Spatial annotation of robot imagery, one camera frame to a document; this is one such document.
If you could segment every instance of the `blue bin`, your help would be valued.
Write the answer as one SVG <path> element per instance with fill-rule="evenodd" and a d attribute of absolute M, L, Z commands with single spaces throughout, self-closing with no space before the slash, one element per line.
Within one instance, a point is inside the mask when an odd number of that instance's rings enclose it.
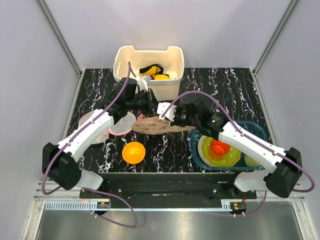
<path fill-rule="evenodd" d="M 266 141 L 267 135 L 265 130 L 258 124 L 256 124 L 253 121 L 235 121 L 238 125 L 240 125 L 242 128 L 246 129 L 249 133 L 257 136 L 258 138 Z M 260 166 L 247 166 L 244 161 L 245 154 L 242 152 L 240 160 L 231 167 L 219 167 L 219 166 L 208 166 L 200 157 L 198 152 L 198 143 L 200 138 L 202 137 L 202 134 L 194 129 L 191 130 L 191 139 L 190 139 L 190 150 L 192 154 L 192 158 L 194 162 L 205 170 L 211 170 L 211 171 L 257 171 L 257 170 L 263 170 L 264 168 Z"/>

